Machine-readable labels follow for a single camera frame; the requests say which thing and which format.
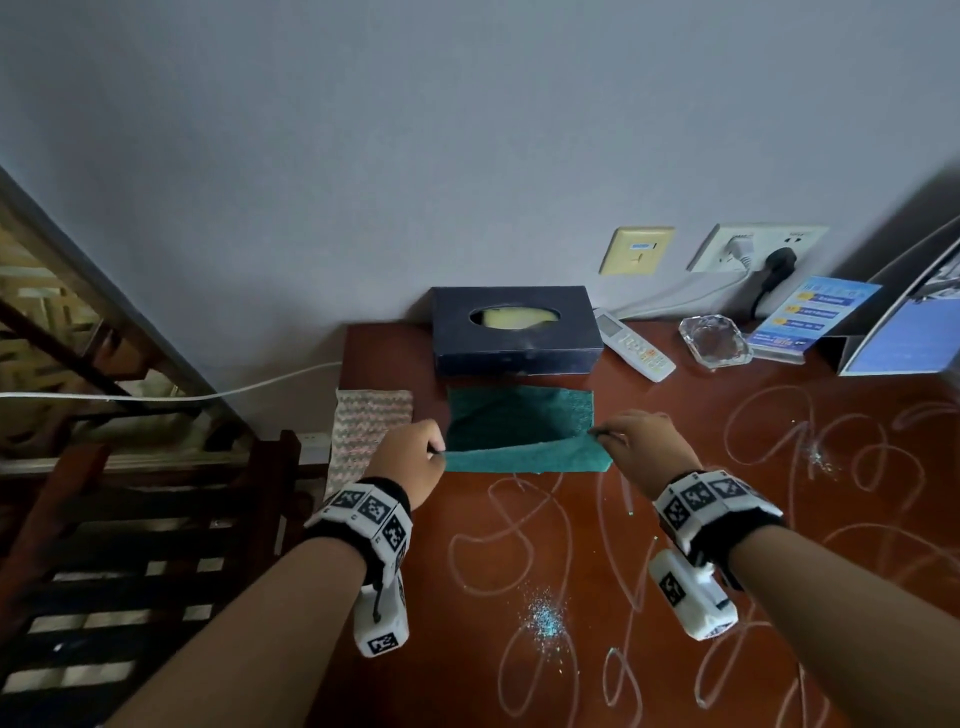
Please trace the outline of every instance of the table surface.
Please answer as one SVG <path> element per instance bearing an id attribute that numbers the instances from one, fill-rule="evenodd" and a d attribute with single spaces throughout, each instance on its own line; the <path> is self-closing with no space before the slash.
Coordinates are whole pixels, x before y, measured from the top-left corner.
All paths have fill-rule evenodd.
<path id="1" fill-rule="evenodd" d="M 941 379 L 839 378 L 815 353 L 709 372 L 675 324 L 634 328 L 677 363 L 664 382 L 609 350 L 589 376 L 522 381 L 591 389 L 598 421 L 668 413 L 798 531 L 960 616 L 960 408 Z M 415 419 L 449 422 L 427 328 L 350 327 L 340 386 L 409 389 Z M 310 724 L 804 725 L 796 659 L 747 596 L 726 635 L 686 636 L 646 576 L 664 537 L 616 468 L 447 473 L 414 524 L 409 642 L 366 660 L 348 625 Z M 803 688 L 805 725 L 845 724 Z"/>

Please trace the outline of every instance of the glass ashtray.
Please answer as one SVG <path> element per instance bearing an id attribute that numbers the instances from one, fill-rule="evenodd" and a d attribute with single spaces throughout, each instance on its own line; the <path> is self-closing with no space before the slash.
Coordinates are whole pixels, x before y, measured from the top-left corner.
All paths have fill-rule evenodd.
<path id="1" fill-rule="evenodd" d="M 708 369 L 749 364 L 754 358 L 740 329 L 726 316 L 691 316 L 680 322 L 680 335 L 693 358 Z"/>

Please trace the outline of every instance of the remote control screen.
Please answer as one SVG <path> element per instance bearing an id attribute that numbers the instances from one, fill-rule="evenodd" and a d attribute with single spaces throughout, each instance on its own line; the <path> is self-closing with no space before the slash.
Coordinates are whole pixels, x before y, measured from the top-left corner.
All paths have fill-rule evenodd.
<path id="1" fill-rule="evenodd" d="M 616 336 L 620 333 L 620 324 L 614 321 L 610 316 L 598 316 L 597 326 L 608 336 Z"/>

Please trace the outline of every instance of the yellow wall plate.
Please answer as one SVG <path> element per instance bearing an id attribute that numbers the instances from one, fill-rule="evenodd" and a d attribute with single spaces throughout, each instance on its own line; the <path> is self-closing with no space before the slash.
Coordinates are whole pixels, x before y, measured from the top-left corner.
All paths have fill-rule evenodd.
<path id="1" fill-rule="evenodd" d="M 650 275 L 657 270 L 674 228 L 617 228 L 600 266 L 601 276 Z"/>

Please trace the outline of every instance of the wall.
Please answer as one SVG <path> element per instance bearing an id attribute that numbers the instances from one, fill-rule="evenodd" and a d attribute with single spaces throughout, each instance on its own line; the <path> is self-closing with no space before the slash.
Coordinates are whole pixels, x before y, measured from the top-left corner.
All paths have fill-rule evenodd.
<path id="1" fill-rule="evenodd" d="M 958 19 L 946 0 L 7 0 L 0 164 L 230 386 L 335 356 L 339 325 L 431 285 L 702 292 L 728 279 L 684 267 L 721 220 L 826 223 L 798 277 L 829 271 L 956 153 Z M 677 238 L 655 277 L 601 279 L 630 224 Z M 235 404 L 266 435 L 323 428 L 334 378 Z"/>

